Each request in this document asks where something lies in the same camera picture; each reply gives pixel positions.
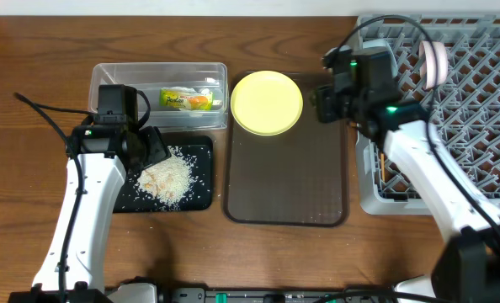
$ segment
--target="yellow plate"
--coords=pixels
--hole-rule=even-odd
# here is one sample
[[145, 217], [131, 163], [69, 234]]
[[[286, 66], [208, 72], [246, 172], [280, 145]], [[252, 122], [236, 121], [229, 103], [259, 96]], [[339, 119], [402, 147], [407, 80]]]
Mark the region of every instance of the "yellow plate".
[[283, 133], [302, 113], [297, 85], [279, 72], [255, 72], [244, 77], [231, 94], [231, 112], [245, 130], [261, 136]]

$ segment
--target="yellow label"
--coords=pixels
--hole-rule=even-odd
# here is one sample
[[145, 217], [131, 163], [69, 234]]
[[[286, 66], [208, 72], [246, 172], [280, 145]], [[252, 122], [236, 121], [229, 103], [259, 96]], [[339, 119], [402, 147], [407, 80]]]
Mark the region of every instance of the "yellow label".
[[160, 105], [186, 110], [210, 110], [213, 105], [213, 93], [186, 93], [163, 88], [160, 92]]

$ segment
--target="black cutting board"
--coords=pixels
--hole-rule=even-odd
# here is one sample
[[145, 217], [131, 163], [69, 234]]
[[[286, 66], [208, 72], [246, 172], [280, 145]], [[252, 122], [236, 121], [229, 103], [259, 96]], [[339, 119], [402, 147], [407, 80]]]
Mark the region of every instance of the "black cutting board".
[[125, 184], [115, 201], [114, 213], [205, 210], [210, 206], [213, 192], [212, 140], [208, 136], [187, 136], [178, 133], [162, 134], [162, 138], [166, 145], [180, 147], [183, 155], [196, 156], [192, 177], [198, 177], [198, 181], [192, 184], [192, 198], [182, 198], [178, 207], [169, 207], [159, 199], [153, 199], [150, 194], [138, 190], [135, 185], [140, 174], [128, 172]]

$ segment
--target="food package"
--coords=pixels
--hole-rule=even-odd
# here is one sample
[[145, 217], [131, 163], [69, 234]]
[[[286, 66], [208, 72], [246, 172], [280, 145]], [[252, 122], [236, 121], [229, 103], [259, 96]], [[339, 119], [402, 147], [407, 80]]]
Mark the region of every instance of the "food package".
[[160, 105], [180, 110], [210, 110], [213, 92], [208, 88], [199, 91], [193, 88], [163, 88], [160, 92]]

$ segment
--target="clear plastic container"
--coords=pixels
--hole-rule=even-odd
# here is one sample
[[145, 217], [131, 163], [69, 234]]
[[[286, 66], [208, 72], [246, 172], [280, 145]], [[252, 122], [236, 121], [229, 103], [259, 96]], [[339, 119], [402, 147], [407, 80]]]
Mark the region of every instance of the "clear plastic container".
[[[89, 89], [89, 110], [97, 112], [98, 86], [124, 84], [142, 90], [151, 104], [146, 125], [161, 130], [203, 130], [227, 127], [229, 98], [227, 68], [222, 63], [100, 63], [93, 69]], [[160, 105], [162, 88], [208, 88], [214, 94], [211, 110], [179, 110]], [[146, 104], [138, 97], [138, 112], [146, 112]]]

